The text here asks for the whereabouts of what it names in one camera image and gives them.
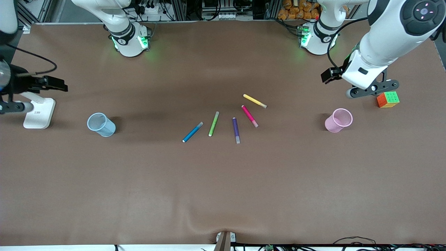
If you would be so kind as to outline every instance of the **green marker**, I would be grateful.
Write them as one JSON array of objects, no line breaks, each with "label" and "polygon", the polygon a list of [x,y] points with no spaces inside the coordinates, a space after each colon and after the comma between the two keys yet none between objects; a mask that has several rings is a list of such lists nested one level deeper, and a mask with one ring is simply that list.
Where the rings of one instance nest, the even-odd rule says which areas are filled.
[{"label": "green marker", "polygon": [[214,121],[212,122],[211,129],[209,131],[209,137],[212,137],[214,134],[215,125],[217,124],[217,120],[219,119],[219,112],[215,112]]}]

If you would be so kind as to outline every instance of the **blue marker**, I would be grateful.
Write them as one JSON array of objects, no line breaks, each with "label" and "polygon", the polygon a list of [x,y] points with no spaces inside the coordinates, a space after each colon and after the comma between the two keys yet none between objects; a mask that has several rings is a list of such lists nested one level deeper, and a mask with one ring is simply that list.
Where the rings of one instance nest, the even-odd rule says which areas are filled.
[{"label": "blue marker", "polygon": [[203,122],[200,122],[200,124],[198,124],[194,129],[192,129],[192,131],[190,131],[190,133],[186,135],[186,137],[184,137],[183,142],[186,143],[190,139],[190,137],[192,137],[198,131],[198,129],[200,129],[202,125]]},{"label": "blue marker", "polygon": [[237,119],[234,117],[232,118],[232,125],[234,126],[235,142],[240,144],[239,126],[237,125]]}]

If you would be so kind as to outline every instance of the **wire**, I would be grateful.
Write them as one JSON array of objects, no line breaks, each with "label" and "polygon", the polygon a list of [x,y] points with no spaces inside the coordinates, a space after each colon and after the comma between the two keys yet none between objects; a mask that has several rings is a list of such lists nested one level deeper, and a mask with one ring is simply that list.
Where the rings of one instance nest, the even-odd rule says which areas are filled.
[{"label": "wire", "polygon": [[288,25],[288,24],[286,24],[283,20],[279,20],[279,19],[274,18],[274,17],[268,17],[267,19],[271,19],[271,20],[274,20],[274,21],[278,22],[280,25],[282,25],[283,27],[285,27],[286,30],[287,30],[289,33],[291,33],[293,36],[300,37],[300,35],[298,35],[297,33],[292,32],[292,30],[290,30],[290,28],[297,29],[297,26]]},{"label": "wire", "polygon": [[139,12],[139,5],[137,5],[138,9],[136,8],[136,6],[133,3],[132,3],[132,6],[135,9],[135,13],[137,14],[137,16],[141,19],[140,22],[142,22],[142,17],[141,17],[140,12]]},{"label": "wire", "polygon": [[47,62],[49,62],[49,63],[51,63],[51,64],[53,65],[53,68],[50,69],[50,70],[47,70],[47,71],[38,71],[38,72],[31,72],[31,73],[24,73],[24,74],[18,74],[17,76],[19,76],[19,77],[34,76],[34,75],[39,75],[39,74],[50,73],[50,72],[53,72],[53,71],[55,71],[55,70],[57,69],[57,64],[54,63],[53,61],[51,61],[51,60],[45,58],[45,57],[42,57],[42,56],[40,56],[40,55],[37,55],[37,54],[35,54],[35,53],[29,52],[29,51],[24,50],[24,49],[20,49],[20,48],[18,48],[18,47],[12,46],[12,45],[10,45],[10,44],[6,44],[6,46],[11,47],[11,48],[16,49],[16,50],[19,50],[19,51],[21,51],[21,52],[25,52],[25,53],[27,53],[27,54],[33,55],[33,56],[38,57],[38,58],[40,58],[40,59],[43,59],[43,60],[45,60],[45,61],[47,61]]},{"label": "wire", "polygon": [[443,42],[446,43],[446,19],[442,22],[442,24],[438,27],[437,33],[434,36],[430,36],[430,39],[435,41],[440,36],[440,33],[442,33],[442,39]]},{"label": "wire", "polygon": [[199,19],[200,21],[202,21],[203,18],[201,17],[200,13],[198,13],[198,11],[199,11],[199,9],[200,9],[200,7],[198,6],[199,2],[200,2],[200,0],[195,0],[194,11],[195,11],[195,15],[197,15],[198,19]]},{"label": "wire", "polygon": [[246,9],[243,9],[242,5],[240,5],[240,7],[237,7],[237,4],[236,4],[237,2],[238,2],[238,0],[233,0],[233,1],[232,1],[232,6],[233,6],[234,9],[236,9],[237,11],[240,11],[240,12],[247,12],[247,11],[252,10],[252,3],[251,3],[251,7],[248,7],[248,8],[246,8]]},{"label": "wire", "polygon": [[155,27],[153,28],[152,33],[150,34],[150,38],[152,38],[153,35],[155,34],[155,30],[157,29],[157,25],[158,25],[158,23],[155,23]]},{"label": "wire", "polygon": [[370,238],[360,237],[360,236],[344,237],[344,238],[341,238],[341,239],[339,239],[339,240],[333,242],[333,244],[336,244],[337,242],[340,242],[340,241],[345,240],[345,239],[364,239],[364,240],[371,241],[371,242],[373,242],[373,244],[376,245],[376,241],[375,241],[375,240],[370,239]]},{"label": "wire", "polygon": [[160,5],[161,8],[163,9],[163,11],[166,11],[166,16],[171,20],[171,21],[175,21],[175,19],[170,15],[169,13],[169,9],[167,9],[166,3],[164,0],[160,0]]},{"label": "wire", "polygon": [[122,9],[122,10],[125,12],[125,14],[127,14],[127,15],[129,15],[129,16],[131,16],[131,17],[133,17],[133,18],[137,18],[136,16],[130,14],[129,12],[126,12],[125,9]]},{"label": "wire", "polygon": [[[360,18],[360,19],[356,19],[356,20],[350,21],[350,22],[348,22],[348,23],[342,25],[341,28],[339,28],[338,31],[336,31],[336,32],[333,34],[332,39],[331,39],[330,42],[328,43],[328,49],[327,49],[328,60],[330,60],[331,64],[338,70],[338,72],[339,72],[341,75],[342,75],[342,73],[341,73],[341,69],[334,63],[334,61],[331,59],[331,56],[330,56],[330,48],[331,48],[331,44],[333,43],[333,40],[334,40],[334,38],[336,37],[336,35],[338,35],[339,32],[340,32],[342,29],[344,29],[345,27],[347,27],[347,26],[349,26],[349,25],[351,25],[351,24],[353,24],[353,23],[356,23],[356,22],[359,22],[359,21],[364,21],[364,20],[367,20],[367,17],[363,17],[363,18]],[[355,238],[362,238],[362,237],[360,237],[360,236],[346,237],[346,238],[342,238],[342,239],[339,239],[339,240],[335,241],[333,244],[335,244],[336,242],[338,242],[338,241],[340,241],[340,240],[344,240],[344,239],[355,239]]]},{"label": "wire", "polygon": [[222,3],[221,3],[221,1],[220,0],[215,0],[216,1],[216,4],[215,4],[215,14],[214,14],[214,16],[211,18],[211,19],[209,19],[208,21],[212,21],[212,20],[214,20],[216,17],[218,17],[218,15],[220,14],[220,10],[222,9]]},{"label": "wire", "polygon": [[302,249],[303,251],[316,251],[315,249],[313,249],[311,247],[302,246],[302,245],[293,245],[293,247],[296,248],[296,250]]}]

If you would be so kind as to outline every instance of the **yellow marker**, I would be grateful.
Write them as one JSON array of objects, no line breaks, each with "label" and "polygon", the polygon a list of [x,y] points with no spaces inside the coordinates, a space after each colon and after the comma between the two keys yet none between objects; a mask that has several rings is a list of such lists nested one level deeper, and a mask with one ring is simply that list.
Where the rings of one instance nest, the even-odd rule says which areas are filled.
[{"label": "yellow marker", "polygon": [[246,98],[246,99],[249,100],[249,101],[252,101],[252,102],[254,102],[254,103],[260,105],[261,107],[263,107],[263,108],[265,108],[265,109],[266,109],[266,107],[267,107],[267,105],[265,105],[264,103],[258,101],[257,99],[251,98],[250,96],[248,96],[248,95],[246,95],[246,94],[243,94],[243,97]]}]

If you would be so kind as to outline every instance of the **pink marker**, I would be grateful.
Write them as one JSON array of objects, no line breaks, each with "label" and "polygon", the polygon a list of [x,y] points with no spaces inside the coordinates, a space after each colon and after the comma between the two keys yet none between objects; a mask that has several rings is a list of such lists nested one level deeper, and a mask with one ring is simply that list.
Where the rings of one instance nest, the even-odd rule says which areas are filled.
[{"label": "pink marker", "polygon": [[242,109],[245,112],[246,116],[249,118],[249,120],[252,122],[252,124],[257,128],[259,127],[259,125],[257,124],[256,120],[254,119],[254,117],[251,115],[251,113],[248,111],[248,109],[246,108],[246,106],[242,105]]}]

